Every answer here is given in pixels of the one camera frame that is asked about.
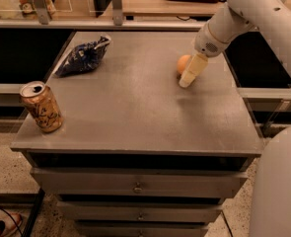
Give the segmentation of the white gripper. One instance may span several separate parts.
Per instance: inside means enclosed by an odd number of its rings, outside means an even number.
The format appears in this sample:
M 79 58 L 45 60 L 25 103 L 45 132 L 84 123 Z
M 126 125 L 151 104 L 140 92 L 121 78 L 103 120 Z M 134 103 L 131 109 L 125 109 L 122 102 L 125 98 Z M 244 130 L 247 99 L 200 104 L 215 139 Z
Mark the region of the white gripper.
M 190 86 L 208 65 L 207 57 L 218 56 L 229 44 L 230 36 L 227 32 L 218 27 L 212 27 L 210 23 L 206 23 L 198 31 L 194 41 L 194 48 L 199 53 L 191 55 L 185 70 L 180 74 L 179 85 L 183 88 Z

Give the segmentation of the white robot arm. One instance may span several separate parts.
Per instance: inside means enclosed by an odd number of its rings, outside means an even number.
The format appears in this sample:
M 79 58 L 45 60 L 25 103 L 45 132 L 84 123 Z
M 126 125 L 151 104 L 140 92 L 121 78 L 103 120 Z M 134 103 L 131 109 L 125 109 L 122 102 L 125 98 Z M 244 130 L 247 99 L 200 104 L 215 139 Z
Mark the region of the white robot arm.
M 231 41 L 256 27 L 291 78 L 291 10 L 284 0 L 226 0 L 197 33 L 196 55 L 181 73 L 188 87 Z M 291 237 L 291 126 L 266 144 L 258 161 L 250 237 Z

